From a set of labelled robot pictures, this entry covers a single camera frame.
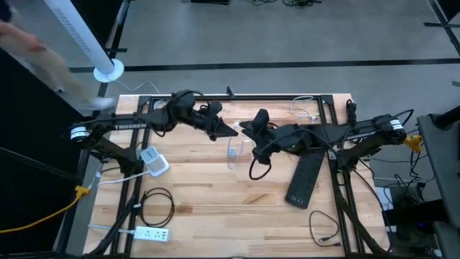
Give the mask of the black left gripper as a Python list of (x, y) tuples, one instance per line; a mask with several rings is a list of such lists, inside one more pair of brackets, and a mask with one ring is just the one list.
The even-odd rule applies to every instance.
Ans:
[(223, 121), (219, 121), (219, 110), (205, 109), (190, 111), (190, 126), (204, 131), (211, 141), (220, 137), (237, 137), (238, 132)]

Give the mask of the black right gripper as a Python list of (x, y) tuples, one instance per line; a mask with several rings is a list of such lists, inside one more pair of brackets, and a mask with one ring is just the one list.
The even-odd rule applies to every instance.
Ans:
[(255, 121), (240, 122), (242, 132), (253, 132), (256, 147), (252, 153), (261, 164), (269, 165), (273, 153), (288, 147), (288, 126), (273, 127), (272, 124), (259, 124)]

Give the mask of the white tower power strip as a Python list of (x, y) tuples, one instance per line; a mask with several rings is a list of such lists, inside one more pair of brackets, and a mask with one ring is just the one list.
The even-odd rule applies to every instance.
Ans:
[(148, 147), (140, 153), (140, 158), (147, 166), (149, 174), (153, 177), (160, 177), (170, 169), (164, 155), (160, 154), (155, 147)]

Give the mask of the long black power strip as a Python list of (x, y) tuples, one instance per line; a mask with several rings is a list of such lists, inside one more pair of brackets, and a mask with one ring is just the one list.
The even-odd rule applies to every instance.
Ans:
[(301, 154), (285, 195), (288, 204), (308, 208), (324, 157), (324, 152)]

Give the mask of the white paper sheet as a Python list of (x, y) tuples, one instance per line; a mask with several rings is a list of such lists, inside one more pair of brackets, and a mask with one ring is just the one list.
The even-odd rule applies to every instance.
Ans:
[(394, 209), (391, 190), (388, 187), (376, 187), (375, 192), (384, 211)]

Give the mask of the yellow plug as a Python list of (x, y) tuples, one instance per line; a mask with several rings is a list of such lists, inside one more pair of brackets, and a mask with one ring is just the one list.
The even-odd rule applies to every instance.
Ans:
[(423, 138), (421, 135), (408, 135), (403, 143), (407, 145), (414, 153), (421, 153)]

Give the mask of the black curtain partition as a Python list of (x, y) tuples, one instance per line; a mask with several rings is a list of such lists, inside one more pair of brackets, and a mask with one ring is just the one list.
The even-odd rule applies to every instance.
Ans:
[(70, 0), (88, 28), (104, 47), (124, 0)]
[(67, 245), (88, 159), (67, 137), (80, 118), (0, 49), (0, 256)]

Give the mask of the black floor equipment box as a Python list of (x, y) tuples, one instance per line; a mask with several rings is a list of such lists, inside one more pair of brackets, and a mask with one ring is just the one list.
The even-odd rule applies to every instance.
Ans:
[(382, 212), (384, 223), (395, 247), (428, 247), (435, 233), (435, 222), (449, 223), (442, 199), (426, 201), (419, 188), (388, 184), (394, 209)]

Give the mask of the person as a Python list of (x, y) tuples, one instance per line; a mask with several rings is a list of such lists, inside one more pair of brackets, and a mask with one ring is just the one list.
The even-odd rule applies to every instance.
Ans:
[(11, 35), (0, 32), (0, 48), (26, 60), (36, 77), (53, 91), (64, 88), (78, 101), (80, 106), (92, 109), (109, 109), (115, 104), (113, 98), (90, 96), (86, 93), (70, 72), (64, 59), (35, 35), (28, 33), (22, 18), (15, 9), (6, 25), (19, 34)]

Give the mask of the black stand leg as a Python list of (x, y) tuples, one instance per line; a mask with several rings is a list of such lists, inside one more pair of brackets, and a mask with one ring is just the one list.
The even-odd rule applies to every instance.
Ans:
[(452, 31), (452, 29), (460, 29), (460, 24), (451, 23), (451, 20), (460, 14), (460, 0), (427, 0), (427, 2), (438, 21), (424, 22), (423, 25), (425, 27), (442, 28), (460, 57), (460, 40)]

